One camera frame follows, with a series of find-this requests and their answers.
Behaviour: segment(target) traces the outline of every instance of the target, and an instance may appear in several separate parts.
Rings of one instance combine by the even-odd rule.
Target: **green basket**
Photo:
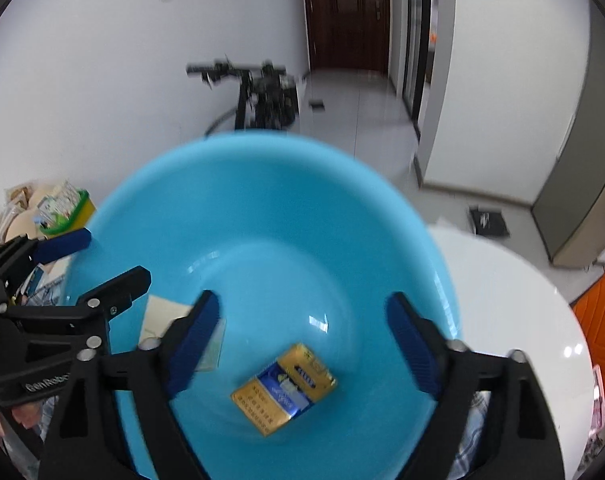
[[[73,210],[73,213],[71,213],[70,217],[56,227],[49,229],[41,227],[40,231],[42,234],[52,237],[61,235],[67,231],[73,231],[84,227],[87,220],[89,220],[90,216],[93,215],[96,208],[89,200],[89,193],[86,189],[81,189],[78,191],[78,193],[80,194],[80,201],[78,202],[78,205],[76,205],[76,208]]]

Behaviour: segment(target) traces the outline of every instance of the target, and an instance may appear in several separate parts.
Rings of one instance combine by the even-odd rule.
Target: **glass door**
[[[432,36],[435,40],[435,27],[431,34],[433,16],[437,19],[437,0],[409,0],[409,33],[403,97],[411,110],[411,120],[419,125],[419,129],[422,126],[419,124],[421,110],[422,118],[426,110],[425,98],[428,97],[433,68],[435,49],[431,52],[429,48],[429,37]]]

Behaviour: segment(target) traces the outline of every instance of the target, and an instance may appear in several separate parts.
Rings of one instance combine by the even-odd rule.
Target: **floor tile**
[[[428,90],[427,87],[424,101],[428,100]],[[313,112],[308,107],[309,99],[322,99],[325,111]],[[308,78],[304,106],[294,130],[372,167],[396,186],[428,224],[447,222],[470,232],[470,206],[500,209],[511,236],[499,243],[540,270],[569,302],[602,275],[601,267],[585,270],[551,267],[528,208],[454,192],[419,189],[412,164],[417,150],[415,131],[403,102],[396,98],[385,78],[366,72],[314,72]]]
[[[409,121],[375,124],[359,120],[355,158],[391,182],[410,170],[417,149],[417,137]]]

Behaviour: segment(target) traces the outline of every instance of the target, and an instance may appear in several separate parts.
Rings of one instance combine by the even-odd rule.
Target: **brown wooden door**
[[[306,0],[311,68],[387,73],[389,0]]]

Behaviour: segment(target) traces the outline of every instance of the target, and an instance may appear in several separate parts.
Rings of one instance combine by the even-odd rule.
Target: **white round table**
[[[557,288],[530,263],[485,238],[429,228],[444,255],[460,303],[464,341],[477,352],[529,357],[551,409],[573,478],[593,411],[591,358],[580,325]]]

